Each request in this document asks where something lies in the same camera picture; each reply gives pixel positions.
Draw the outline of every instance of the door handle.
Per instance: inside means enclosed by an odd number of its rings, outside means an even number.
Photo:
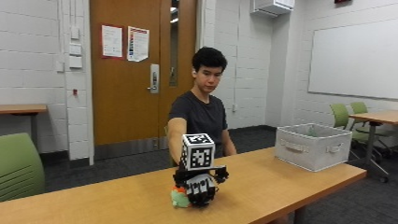
[[[151,64],[149,87],[147,88],[152,94],[160,93],[160,65]]]

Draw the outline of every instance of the chair backrest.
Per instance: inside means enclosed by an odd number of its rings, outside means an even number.
[[[350,107],[354,114],[365,114],[369,112],[369,109],[364,102],[353,102],[350,103]]]
[[[0,202],[44,191],[43,163],[28,134],[0,136]]]
[[[332,111],[335,114],[335,128],[343,127],[346,129],[349,124],[349,110],[344,104],[333,104]]]
[[[350,103],[350,107],[352,107],[352,112],[354,114],[365,114],[369,112],[369,109],[364,102],[353,102],[353,103]],[[361,120],[361,119],[356,119],[352,123],[350,130],[353,129],[353,126],[357,123],[364,123],[364,125],[365,125],[366,122],[364,122],[364,120]]]

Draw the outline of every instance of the black and white cube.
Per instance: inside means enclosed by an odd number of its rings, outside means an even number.
[[[183,135],[181,161],[185,169],[204,170],[213,168],[215,142],[207,133]]]

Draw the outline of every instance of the wooden door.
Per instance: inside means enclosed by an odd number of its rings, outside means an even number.
[[[176,97],[192,88],[197,1],[180,3],[179,86],[171,86],[172,0],[91,0],[92,88],[96,159],[165,148],[164,129]],[[149,30],[142,62],[102,58],[102,25]],[[160,65],[160,93],[149,91],[151,64]]]

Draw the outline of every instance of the wooden table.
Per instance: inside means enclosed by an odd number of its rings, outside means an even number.
[[[398,110],[388,110],[374,113],[365,113],[365,114],[353,114],[350,115],[353,119],[361,119],[364,121],[370,122],[370,139],[366,151],[366,158],[350,161],[350,164],[365,164],[369,171],[374,171],[378,175],[382,176],[381,181],[389,181],[389,173],[388,171],[374,162],[372,159],[373,153],[373,142],[374,142],[374,133],[376,133],[376,126],[386,124],[398,125]]]
[[[0,105],[0,114],[12,114],[16,116],[30,116],[31,138],[38,146],[38,114],[47,112],[47,105]]]
[[[205,208],[172,206],[171,168],[0,203],[2,223],[267,223],[366,176],[344,163],[309,172],[277,159],[273,148],[216,164],[231,177]]]

